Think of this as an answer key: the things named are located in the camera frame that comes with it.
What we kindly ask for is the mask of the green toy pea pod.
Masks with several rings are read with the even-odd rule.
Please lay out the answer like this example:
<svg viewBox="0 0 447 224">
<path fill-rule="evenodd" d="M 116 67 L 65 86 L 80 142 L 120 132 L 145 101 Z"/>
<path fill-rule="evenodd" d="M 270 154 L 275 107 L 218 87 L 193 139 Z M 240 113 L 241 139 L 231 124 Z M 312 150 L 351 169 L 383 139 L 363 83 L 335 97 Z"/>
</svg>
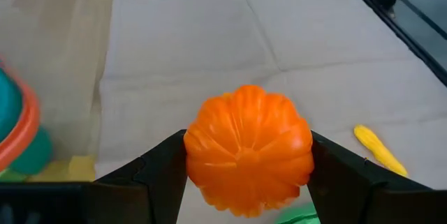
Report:
<svg viewBox="0 0 447 224">
<path fill-rule="evenodd" d="M 283 210 L 274 224 L 321 224 L 313 203 Z"/>
</svg>

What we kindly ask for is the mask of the yellow cloth mat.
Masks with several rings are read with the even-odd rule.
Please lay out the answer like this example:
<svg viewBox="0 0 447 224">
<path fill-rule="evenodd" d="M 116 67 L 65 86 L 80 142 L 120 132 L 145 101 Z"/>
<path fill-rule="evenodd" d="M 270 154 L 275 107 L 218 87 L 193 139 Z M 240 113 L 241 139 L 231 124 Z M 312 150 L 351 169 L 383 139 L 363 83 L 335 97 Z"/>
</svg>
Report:
<svg viewBox="0 0 447 224">
<path fill-rule="evenodd" d="M 72 156 L 67 160 L 55 160 L 26 182 L 78 182 L 95 180 L 95 158 L 93 156 Z"/>
</svg>

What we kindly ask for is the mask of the orange toy pumpkin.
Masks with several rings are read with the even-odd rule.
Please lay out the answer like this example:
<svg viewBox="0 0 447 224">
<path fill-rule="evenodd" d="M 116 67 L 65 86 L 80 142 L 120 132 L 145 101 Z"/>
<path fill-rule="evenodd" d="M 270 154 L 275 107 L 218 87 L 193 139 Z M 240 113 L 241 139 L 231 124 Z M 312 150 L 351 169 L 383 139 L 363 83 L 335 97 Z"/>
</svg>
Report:
<svg viewBox="0 0 447 224">
<path fill-rule="evenodd" d="M 285 95 L 256 85 L 207 99 L 183 141 L 190 180 L 234 216 L 288 206 L 314 170 L 306 119 Z"/>
</svg>

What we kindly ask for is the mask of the yellow toy corn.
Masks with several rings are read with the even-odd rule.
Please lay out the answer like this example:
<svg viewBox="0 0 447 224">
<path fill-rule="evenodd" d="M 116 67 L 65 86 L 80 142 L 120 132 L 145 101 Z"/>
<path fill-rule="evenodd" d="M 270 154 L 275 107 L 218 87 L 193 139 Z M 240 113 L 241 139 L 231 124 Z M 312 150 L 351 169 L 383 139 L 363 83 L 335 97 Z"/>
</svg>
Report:
<svg viewBox="0 0 447 224">
<path fill-rule="evenodd" d="M 403 177 L 408 177 L 408 172 L 403 164 L 394 157 L 391 151 L 372 130 L 364 125 L 358 124 L 354 127 L 353 134 L 364 147 L 371 151 L 375 159 L 385 168 Z"/>
</svg>

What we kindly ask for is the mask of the pale pink cloth mat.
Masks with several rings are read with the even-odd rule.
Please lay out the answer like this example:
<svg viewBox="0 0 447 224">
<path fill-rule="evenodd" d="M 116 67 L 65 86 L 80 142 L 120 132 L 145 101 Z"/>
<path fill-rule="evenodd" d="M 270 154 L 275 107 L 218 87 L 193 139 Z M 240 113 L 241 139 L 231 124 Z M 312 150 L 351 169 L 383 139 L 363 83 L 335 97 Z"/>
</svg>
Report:
<svg viewBox="0 0 447 224">
<path fill-rule="evenodd" d="M 362 0 L 113 0 L 97 176 L 243 84 L 370 157 L 353 135 L 366 125 L 411 179 L 447 189 L 447 87 Z"/>
</svg>

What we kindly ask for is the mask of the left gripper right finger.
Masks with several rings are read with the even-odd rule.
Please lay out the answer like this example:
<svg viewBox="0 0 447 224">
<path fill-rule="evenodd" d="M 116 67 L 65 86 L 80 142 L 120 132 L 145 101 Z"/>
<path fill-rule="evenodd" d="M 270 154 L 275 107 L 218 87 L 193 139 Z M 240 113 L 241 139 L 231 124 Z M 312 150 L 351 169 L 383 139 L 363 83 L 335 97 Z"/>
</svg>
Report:
<svg viewBox="0 0 447 224">
<path fill-rule="evenodd" d="M 447 224 L 447 190 L 434 190 L 313 133 L 307 184 L 321 224 Z"/>
</svg>

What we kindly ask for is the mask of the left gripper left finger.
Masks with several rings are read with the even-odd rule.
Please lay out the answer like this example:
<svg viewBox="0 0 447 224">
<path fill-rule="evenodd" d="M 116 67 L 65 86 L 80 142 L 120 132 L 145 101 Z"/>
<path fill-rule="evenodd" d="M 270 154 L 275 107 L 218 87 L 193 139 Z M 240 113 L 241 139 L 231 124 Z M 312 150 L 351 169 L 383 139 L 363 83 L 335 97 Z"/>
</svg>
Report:
<svg viewBox="0 0 447 224">
<path fill-rule="evenodd" d="M 186 186 L 179 130 L 93 182 L 0 184 L 0 224 L 176 224 Z"/>
</svg>

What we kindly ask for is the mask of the teal basket with orange rim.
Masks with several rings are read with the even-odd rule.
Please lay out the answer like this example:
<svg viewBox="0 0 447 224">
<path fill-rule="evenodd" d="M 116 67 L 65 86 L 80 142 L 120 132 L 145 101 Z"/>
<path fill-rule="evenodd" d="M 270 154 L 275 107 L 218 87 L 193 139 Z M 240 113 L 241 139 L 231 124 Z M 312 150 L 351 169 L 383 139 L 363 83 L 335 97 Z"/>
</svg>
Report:
<svg viewBox="0 0 447 224">
<path fill-rule="evenodd" d="M 51 155 L 36 92 L 0 60 L 0 173 L 38 174 Z"/>
</svg>

